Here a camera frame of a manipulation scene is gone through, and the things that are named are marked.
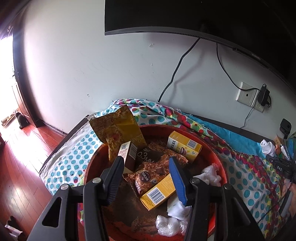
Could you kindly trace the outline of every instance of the small cardboard box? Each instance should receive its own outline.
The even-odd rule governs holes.
[[[174,192],[175,186],[172,177],[167,175],[155,187],[146,192],[141,198],[143,205],[150,211],[151,209],[162,204]]]
[[[123,143],[120,146],[119,156],[122,156],[124,159],[124,173],[131,173],[135,171],[137,147],[131,142]]]
[[[276,138],[274,139],[274,142],[280,147],[281,145],[285,145],[284,140],[280,138],[278,135],[276,135]]]
[[[173,131],[168,138],[167,148],[185,156],[192,163],[200,153],[202,145]]]

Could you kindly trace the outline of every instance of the blue cloth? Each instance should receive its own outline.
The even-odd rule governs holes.
[[[243,152],[251,155],[257,155],[261,158],[265,158],[265,155],[262,153],[262,148],[260,143],[257,143],[249,138],[241,136],[237,133],[209,123],[207,121],[203,121],[194,116],[190,116],[194,121],[204,125],[206,128],[210,129],[212,132],[216,133],[220,138],[226,141],[226,143],[235,151]]]

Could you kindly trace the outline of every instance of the doorway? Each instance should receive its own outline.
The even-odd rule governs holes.
[[[4,141],[18,128],[15,112],[18,104],[13,92],[15,85],[12,35],[0,40],[0,135]]]

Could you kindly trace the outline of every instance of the yellow plastic wrapper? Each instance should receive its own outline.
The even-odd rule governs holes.
[[[147,146],[142,132],[128,106],[89,121],[97,137],[109,145],[109,162],[113,163],[122,143],[132,141],[138,149]]]

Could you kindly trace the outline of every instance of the red wood floor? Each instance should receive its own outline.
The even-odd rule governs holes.
[[[39,177],[43,163],[63,136],[47,126],[15,130],[0,150],[0,221],[14,216],[28,235],[51,194]]]

